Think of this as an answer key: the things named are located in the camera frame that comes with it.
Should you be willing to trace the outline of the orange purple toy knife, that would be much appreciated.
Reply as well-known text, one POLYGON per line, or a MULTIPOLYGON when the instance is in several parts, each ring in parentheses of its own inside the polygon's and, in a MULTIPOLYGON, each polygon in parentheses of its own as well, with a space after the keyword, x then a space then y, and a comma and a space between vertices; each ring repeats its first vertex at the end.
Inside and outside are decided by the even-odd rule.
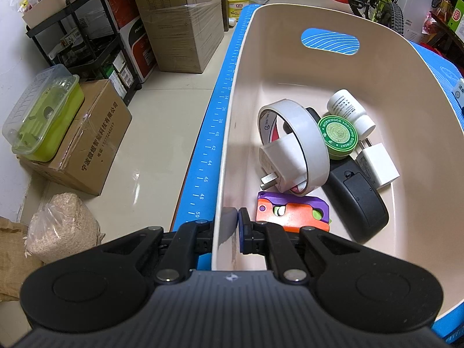
POLYGON ((329 205, 317 196, 261 191, 257 195, 255 220, 281 225, 291 233, 298 233, 305 226, 329 232, 329 205))

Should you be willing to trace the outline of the black remote-like mouse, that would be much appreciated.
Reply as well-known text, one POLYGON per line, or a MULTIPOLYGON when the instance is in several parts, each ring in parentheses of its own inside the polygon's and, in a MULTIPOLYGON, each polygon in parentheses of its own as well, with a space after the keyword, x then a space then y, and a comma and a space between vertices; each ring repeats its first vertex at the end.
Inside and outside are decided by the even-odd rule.
MULTIPOLYGON (((307 111, 318 124, 321 117, 307 111)), ((375 187, 367 180, 351 155, 340 160, 329 158, 329 177, 322 189, 335 208, 351 238, 365 243, 389 221, 389 213, 375 187)))

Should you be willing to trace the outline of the white plug adapter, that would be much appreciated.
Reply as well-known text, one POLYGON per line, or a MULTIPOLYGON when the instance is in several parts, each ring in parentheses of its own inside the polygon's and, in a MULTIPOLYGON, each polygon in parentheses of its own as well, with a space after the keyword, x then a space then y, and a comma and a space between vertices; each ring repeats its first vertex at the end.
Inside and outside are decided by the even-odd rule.
POLYGON ((307 167, 294 133, 263 145, 259 150, 260 165, 266 175, 274 174, 280 193, 293 189, 300 192, 307 184, 307 167))

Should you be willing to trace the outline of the white tape roll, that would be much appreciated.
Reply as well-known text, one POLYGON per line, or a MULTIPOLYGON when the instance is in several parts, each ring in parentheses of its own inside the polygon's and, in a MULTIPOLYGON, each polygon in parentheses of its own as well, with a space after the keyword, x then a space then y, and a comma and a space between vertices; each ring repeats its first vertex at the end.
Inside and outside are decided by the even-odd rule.
POLYGON ((262 146, 261 189, 276 187, 296 196, 324 185, 329 177, 329 154, 318 124, 298 103, 282 99, 265 105, 258 114, 262 146))

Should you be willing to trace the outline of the white USB wall charger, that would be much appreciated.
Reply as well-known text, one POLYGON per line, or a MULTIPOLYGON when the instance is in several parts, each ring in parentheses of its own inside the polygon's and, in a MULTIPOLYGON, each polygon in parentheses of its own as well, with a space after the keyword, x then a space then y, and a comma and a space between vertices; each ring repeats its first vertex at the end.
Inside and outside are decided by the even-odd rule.
POLYGON ((366 138, 359 142, 360 151, 356 162, 377 190, 390 185, 400 173, 382 143, 372 145, 366 138))

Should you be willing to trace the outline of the green round tin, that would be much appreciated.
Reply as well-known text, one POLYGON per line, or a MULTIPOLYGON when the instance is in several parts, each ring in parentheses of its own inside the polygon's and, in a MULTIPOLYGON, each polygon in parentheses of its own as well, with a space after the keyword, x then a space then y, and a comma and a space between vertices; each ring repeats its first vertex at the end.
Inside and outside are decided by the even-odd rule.
POLYGON ((351 155, 359 136, 354 126, 337 115, 326 115, 318 121, 318 128, 328 149, 329 158, 342 160, 351 155))

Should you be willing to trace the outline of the white pill bottle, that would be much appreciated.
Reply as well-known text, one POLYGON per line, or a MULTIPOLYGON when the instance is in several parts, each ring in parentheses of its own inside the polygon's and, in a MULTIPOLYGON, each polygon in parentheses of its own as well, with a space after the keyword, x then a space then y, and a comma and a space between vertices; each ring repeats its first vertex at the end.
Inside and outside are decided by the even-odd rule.
POLYGON ((376 128, 375 122, 367 114, 365 108, 346 89, 334 93, 326 107, 331 115, 340 116, 351 123, 356 129, 360 141, 367 139, 376 128))

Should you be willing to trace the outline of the beige plastic storage basket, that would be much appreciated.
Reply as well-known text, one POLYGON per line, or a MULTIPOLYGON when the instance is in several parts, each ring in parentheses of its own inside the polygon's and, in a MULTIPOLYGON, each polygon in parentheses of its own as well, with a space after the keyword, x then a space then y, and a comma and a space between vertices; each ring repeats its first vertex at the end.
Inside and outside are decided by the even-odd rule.
POLYGON ((258 114, 281 99, 326 113, 348 90, 375 122, 400 176, 381 190, 389 223, 368 246, 433 273, 444 289, 438 332, 463 322, 463 114, 450 91, 448 61, 379 24, 337 10, 269 4, 241 19, 226 117, 212 249, 214 270, 261 269, 239 252, 223 211, 256 210, 263 170, 258 114))

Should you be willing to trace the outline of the cardboard box under container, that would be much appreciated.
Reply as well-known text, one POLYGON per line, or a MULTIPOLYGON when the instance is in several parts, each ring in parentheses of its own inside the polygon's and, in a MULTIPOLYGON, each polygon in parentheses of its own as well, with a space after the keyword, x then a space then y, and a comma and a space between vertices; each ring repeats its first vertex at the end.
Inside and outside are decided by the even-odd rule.
POLYGON ((100 195, 132 115, 108 79, 82 83, 84 101, 47 163, 19 158, 26 166, 58 184, 100 195))

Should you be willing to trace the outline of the green lidded plastic container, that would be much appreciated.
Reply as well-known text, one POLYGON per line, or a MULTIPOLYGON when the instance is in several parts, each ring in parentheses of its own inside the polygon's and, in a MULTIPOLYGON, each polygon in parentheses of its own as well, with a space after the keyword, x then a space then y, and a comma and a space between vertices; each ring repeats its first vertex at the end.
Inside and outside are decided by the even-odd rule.
POLYGON ((36 75, 8 115, 1 133, 15 155, 49 162, 83 102, 79 76, 56 64, 36 75))

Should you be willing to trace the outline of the lower stacked cardboard box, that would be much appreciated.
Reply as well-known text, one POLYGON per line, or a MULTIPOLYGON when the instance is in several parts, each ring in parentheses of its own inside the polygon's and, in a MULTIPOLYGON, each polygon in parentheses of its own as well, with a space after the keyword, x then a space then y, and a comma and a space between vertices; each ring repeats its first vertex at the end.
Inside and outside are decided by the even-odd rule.
POLYGON ((201 74, 224 36, 222 0, 135 0, 163 72, 201 74))

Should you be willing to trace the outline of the black metal shelf rack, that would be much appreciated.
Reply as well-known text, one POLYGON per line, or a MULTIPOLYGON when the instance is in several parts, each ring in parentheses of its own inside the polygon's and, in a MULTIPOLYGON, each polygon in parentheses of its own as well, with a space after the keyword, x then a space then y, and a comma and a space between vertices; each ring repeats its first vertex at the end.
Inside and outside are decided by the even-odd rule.
POLYGON ((125 104, 142 88, 107 0, 65 0, 26 33, 48 65, 63 64, 83 82, 110 80, 125 104))

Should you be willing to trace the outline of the tissue pack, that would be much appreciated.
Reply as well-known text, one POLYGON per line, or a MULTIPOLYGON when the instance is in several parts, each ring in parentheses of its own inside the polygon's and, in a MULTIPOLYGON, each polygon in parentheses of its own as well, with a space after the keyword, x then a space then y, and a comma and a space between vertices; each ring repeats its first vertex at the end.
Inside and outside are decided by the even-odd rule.
POLYGON ((455 100, 462 111, 464 111, 464 79, 460 78, 452 91, 455 100))

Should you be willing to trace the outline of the beige tray on shelf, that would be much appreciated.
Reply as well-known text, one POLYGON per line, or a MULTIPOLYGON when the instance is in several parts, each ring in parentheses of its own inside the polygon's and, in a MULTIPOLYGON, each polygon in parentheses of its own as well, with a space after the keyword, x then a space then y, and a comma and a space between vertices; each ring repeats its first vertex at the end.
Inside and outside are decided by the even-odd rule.
POLYGON ((29 28, 34 28, 45 19, 66 7, 66 0, 41 0, 23 14, 23 21, 29 28))

